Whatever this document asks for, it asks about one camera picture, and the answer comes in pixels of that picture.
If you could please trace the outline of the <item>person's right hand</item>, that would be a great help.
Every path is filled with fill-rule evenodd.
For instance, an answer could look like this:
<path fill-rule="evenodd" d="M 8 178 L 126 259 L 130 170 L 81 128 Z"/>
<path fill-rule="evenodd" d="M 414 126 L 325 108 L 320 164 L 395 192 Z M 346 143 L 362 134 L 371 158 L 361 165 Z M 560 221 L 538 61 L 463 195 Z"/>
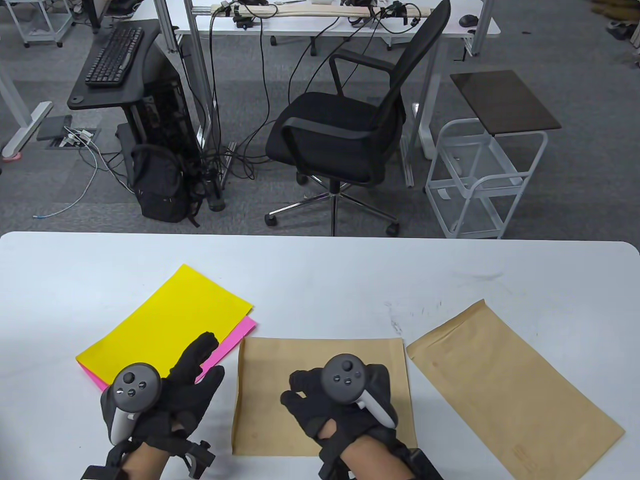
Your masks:
<path fill-rule="evenodd" d="M 307 437 L 323 449 L 339 451 L 365 436 L 387 447 L 397 443 L 396 430 L 384 427 L 368 410 L 331 399 L 322 386 L 322 371 L 320 367 L 294 371 L 289 389 L 279 398 Z"/>

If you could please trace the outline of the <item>person's left hand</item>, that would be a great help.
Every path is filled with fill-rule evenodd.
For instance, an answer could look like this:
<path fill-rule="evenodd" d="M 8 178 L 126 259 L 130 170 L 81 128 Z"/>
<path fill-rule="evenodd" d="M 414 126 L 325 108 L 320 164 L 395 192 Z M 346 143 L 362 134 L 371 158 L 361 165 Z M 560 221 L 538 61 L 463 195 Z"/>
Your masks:
<path fill-rule="evenodd" d="M 188 345 L 167 377 L 148 363 L 123 368 L 102 393 L 100 404 L 113 446 L 146 444 L 171 456 L 185 455 L 226 371 L 218 365 L 206 374 L 202 364 L 218 348 L 205 332 Z"/>

